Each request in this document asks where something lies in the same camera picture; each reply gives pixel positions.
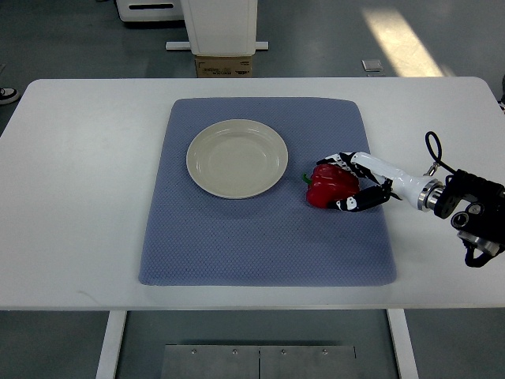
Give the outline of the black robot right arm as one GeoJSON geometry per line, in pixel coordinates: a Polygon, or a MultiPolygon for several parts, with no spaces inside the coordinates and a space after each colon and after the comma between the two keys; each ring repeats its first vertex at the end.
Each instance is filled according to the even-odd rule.
{"type": "Polygon", "coordinates": [[[422,201],[440,219],[449,219],[466,249],[465,264],[481,268],[504,252],[504,185],[454,169],[442,160],[437,134],[428,131],[425,143],[433,165],[449,172],[445,182],[434,185],[422,201]]]}

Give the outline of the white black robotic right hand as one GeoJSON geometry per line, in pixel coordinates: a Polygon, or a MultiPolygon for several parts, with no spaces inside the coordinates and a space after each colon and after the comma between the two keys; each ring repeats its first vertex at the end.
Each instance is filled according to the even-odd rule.
{"type": "Polygon", "coordinates": [[[366,152],[340,152],[316,163],[341,167],[358,178],[367,178],[375,183],[351,197],[328,204],[330,208],[340,211],[361,212],[381,205],[393,197],[407,201],[417,210],[427,212],[434,208],[444,189],[443,183],[432,176],[412,176],[366,152]]]}

